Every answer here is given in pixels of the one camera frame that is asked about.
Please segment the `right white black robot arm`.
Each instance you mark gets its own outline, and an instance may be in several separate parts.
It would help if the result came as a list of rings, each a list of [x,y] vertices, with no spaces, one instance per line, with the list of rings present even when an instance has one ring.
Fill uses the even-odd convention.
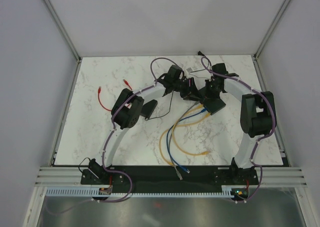
[[[256,175],[255,154],[260,142],[270,137],[276,128],[277,118],[274,95],[270,91],[261,92],[235,73],[229,73],[224,63],[213,65],[212,74],[217,91],[231,94],[240,102],[240,127],[242,140],[237,154],[232,158],[228,170],[229,180],[241,184]]]

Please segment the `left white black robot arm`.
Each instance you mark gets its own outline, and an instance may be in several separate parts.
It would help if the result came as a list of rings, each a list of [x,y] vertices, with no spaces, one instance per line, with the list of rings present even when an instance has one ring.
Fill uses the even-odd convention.
[[[128,130],[135,126],[140,117],[149,119],[157,98],[178,92],[183,100],[201,102],[204,93],[195,84],[193,77],[187,78],[181,67],[173,64],[167,73],[154,78],[154,83],[141,90],[125,88],[118,96],[112,110],[113,129],[107,137],[99,154],[89,160],[88,167],[82,171],[82,185],[106,185],[115,174],[128,177],[121,170],[112,169],[114,156]]]

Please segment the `black network switch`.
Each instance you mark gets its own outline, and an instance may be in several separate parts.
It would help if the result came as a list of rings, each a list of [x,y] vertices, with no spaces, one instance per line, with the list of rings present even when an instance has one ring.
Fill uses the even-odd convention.
[[[199,90],[201,95],[200,103],[211,114],[215,114],[226,106],[221,99],[220,93],[216,91],[206,90],[205,87]]]

